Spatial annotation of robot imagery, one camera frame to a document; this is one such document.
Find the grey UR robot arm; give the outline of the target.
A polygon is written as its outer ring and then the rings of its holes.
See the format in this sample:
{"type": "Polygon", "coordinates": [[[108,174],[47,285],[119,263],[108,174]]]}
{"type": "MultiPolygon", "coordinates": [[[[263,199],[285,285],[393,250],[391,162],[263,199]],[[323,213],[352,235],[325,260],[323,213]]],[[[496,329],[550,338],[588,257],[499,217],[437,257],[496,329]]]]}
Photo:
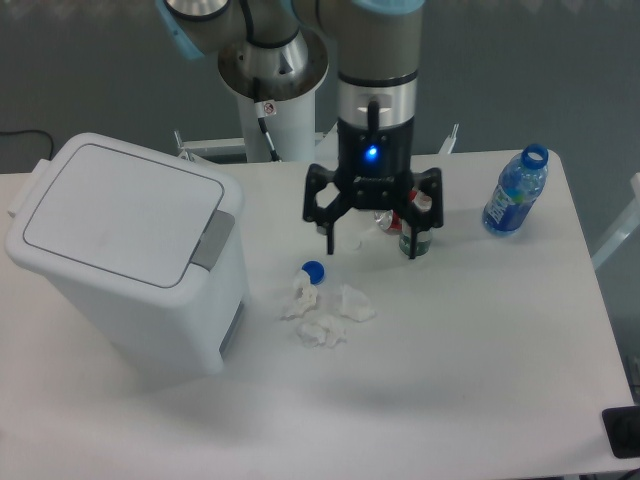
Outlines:
{"type": "Polygon", "coordinates": [[[337,48],[338,165],[307,171],[302,217],[327,238],[352,209],[393,211],[419,236],[443,225],[442,174],[411,169],[422,17],[420,1],[161,1],[188,57],[218,57],[221,77],[253,105],[320,85],[337,48]]]}

